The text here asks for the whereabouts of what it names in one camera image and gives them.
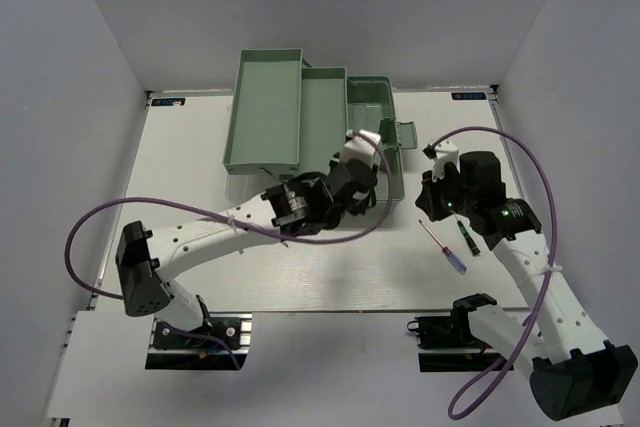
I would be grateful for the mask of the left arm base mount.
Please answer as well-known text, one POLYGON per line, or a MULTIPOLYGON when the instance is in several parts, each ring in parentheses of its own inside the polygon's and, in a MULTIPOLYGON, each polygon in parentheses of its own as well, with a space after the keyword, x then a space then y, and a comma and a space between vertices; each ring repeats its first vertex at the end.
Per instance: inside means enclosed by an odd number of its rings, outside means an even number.
POLYGON ((210 325, 195 330, 196 338, 175 333, 154 320, 146 370, 239 371, 249 353, 251 314, 210 314, 210 325))

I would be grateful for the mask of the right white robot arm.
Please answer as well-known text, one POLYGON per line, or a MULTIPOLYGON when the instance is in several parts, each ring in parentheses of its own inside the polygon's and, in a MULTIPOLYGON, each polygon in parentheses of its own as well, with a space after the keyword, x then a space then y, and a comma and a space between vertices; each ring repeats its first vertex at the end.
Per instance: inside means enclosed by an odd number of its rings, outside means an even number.
POLYGON ((619 403, 638 367, 627 345, 614 345, 571 290, 529 204, 506 194, 501 164, 489 151, 461 154, 449 141, 425 149, 433 160, 422 175, 416 206, 432 222, 466 218, 505 267, 530 314, 509 316, 488 294, 453 303, 453 337, 483 342, 529 382, 536 404, 559 421, 619 403))

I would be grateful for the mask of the green toolbox with clear lid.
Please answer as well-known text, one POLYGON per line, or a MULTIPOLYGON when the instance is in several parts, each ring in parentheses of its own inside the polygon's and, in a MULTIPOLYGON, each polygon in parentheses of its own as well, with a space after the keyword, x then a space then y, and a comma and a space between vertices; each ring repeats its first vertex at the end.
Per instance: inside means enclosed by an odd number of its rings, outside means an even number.
POLYGON ((289 180, 325 172, 349 130, 380 135, 389 165, 376 195, 382 202, 403 200, 402 153, 416 149, 417 131, 398 120, 388 77, 313 67, 301 49, 241 52, 222 158, 228 174, 289 180))

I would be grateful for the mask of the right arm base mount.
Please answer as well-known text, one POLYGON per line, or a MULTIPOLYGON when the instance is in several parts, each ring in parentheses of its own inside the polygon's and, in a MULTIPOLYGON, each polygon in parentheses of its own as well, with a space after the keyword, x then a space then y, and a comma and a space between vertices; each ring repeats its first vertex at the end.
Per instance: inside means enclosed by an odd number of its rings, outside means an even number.
POLYGON ((461 340, 449 316, 415 317, 406 328, 416 337, 422 373, 477 373, 500 359, 479 340, 461 340))

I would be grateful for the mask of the blue handled precision screwdriver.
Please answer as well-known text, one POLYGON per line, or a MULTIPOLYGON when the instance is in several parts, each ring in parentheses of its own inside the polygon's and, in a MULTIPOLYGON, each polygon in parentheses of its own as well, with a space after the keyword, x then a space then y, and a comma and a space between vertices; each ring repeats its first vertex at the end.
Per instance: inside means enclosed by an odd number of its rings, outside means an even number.
POLYGON ((422 220, 418 220, 418 223, 439 246, 442 254, 447 259, 449 264, 458 273, 464 275, 467 272, 466 265, 434 234, 434 232, 422 220))

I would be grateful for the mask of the black green precision screwdriver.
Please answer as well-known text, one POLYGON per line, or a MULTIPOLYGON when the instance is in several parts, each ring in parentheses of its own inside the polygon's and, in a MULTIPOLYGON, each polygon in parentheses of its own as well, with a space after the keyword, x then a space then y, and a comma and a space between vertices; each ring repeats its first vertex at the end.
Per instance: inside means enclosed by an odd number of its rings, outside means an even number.
POLYGON ((461 235, 463 236, 463 238, 465 240, 465 243, 466 243, 469 251, 471 252, 471 254, 474 257, 479 256, 481 251, 480 251, 478 245, 476 244, 476 242, 474 241, 474 239, 472 238, 471 234, 469 233, 469 231, 465 227, 464 223, 460 219, 456 219, 456 225, 457 225, 461 235))

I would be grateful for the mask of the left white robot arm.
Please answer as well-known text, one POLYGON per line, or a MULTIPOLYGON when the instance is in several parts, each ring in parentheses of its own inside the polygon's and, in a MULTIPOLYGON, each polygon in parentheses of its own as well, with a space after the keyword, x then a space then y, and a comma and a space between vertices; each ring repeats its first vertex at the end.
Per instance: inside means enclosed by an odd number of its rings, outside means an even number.
POLYGON ((211 334, 208 308, 178 277, 252 247, 315 239, 345 214, 364 214, 375 203, 380 151, 379 134, 350 131, 326 174, 301 174, 214 217, 159 229, 127 224, 115 254, 126 315, 152 315, 188 345, 202 345, 211 334))

